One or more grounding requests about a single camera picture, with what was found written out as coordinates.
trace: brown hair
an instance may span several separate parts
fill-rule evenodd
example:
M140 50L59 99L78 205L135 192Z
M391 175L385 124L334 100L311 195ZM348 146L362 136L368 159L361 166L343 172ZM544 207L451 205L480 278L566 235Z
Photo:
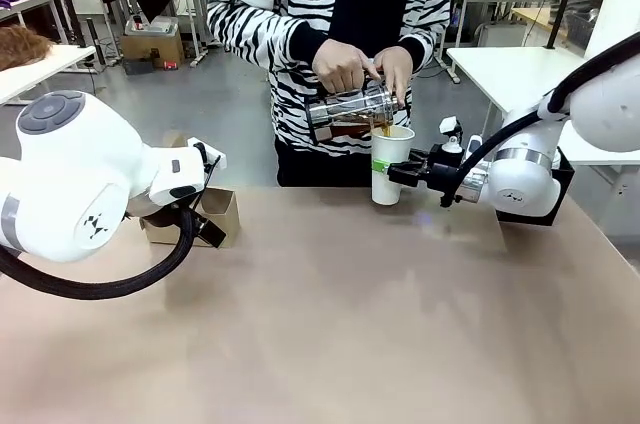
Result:
M24 27L0 27L0 71L44 59L52 44Z

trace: zebra print jacket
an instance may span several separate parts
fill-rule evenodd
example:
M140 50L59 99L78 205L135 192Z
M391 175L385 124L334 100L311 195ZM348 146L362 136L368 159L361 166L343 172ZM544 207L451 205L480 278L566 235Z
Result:
M416 39L424 47L420 72L431 60L437 36L449 22L450 0L407 0L400 40ZM269 71L272 118L276 136L296 149L314 149L333 156L369 152L370 136L337 138L314 144L306 122L304 101L317 93L318 79L307 63L292 58L289 43L303 22L328 32L335 0L210 0L208 23L214 36L241 58ZM411 93L407 94L411 103ZM408 126L406 111L395 116Z

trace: person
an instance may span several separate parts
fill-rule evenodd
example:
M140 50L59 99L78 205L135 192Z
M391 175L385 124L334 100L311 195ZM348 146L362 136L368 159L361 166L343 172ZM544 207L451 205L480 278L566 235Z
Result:
M366 78L394 92L395 125L409 126L412 75L431 60L450 0L210 0L214 36L269 71L278 183L365 187L370 135L314 143L304 110L319 91L360 89Z

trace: black pants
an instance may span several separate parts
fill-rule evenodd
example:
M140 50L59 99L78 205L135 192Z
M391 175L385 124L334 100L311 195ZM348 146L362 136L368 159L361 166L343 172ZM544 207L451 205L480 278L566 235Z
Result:
M282 187L371 187L371 155L331 157L297 151L276 138L278 184Z

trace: paper cup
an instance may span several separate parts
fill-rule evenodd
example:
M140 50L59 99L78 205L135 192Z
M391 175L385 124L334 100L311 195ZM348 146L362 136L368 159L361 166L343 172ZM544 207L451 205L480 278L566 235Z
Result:
M400 184L389 181L386 172L376 169L389 164L404 162L409 158L411 144L416 133L407 127L391 126L390 137L385 137L382 129L374 129L371 145L372 175L371 197L373 202L383 206L392 206L400 200Z

